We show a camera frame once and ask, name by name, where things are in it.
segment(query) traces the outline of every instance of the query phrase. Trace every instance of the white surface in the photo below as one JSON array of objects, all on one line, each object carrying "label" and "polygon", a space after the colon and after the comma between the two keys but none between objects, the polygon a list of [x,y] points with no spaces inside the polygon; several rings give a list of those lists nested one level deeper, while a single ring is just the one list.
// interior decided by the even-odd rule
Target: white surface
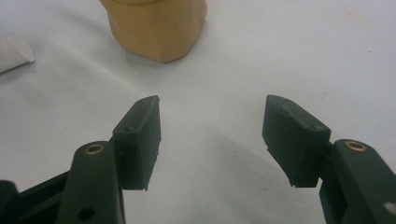
[{"label": "white surface", "polygon": [[191,52],[126,53],[98,1],[3,0],[0,36],[36,62],[0,75],[0,178],[28,189],[107,140],[132,104],[161,98],[148,192],[127,223],[324,223],[318,189],[294,189],[262,141],[266,94],[290,98],[396,170],[396,2],[208,0]]}]

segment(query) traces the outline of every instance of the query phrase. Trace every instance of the tan object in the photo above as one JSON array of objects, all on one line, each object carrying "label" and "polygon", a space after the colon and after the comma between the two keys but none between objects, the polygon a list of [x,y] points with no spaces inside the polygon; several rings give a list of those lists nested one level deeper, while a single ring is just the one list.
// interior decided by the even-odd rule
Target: tan object
[{"label": "tan object", "polygon": [[126,50],[167,63],[198,39],[206,0],[101,0],[111,32]]}]

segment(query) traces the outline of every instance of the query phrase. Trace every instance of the brass screw hole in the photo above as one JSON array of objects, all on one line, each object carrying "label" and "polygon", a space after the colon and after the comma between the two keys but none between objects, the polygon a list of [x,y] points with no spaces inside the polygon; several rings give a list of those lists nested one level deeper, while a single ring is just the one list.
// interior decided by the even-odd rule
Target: brass screw hole
[{"label": "brass screw hole", "polygon": [[97,153],[103,151],[104,149],[105,149],[105,147],[103,145],[92,145],[92,146],[85,148],[84,152],[87,155],[94,155],[94,154],[97,154]]},{"label": "brass screw hole", "polygon": [[360,142],[355,142],[355,141],[347,141],[346,146],[349,149],[358,151],[358,152],[363,152],[363,151],[367,150],[367,146],[365,146],[364,144],[362,144]]}]

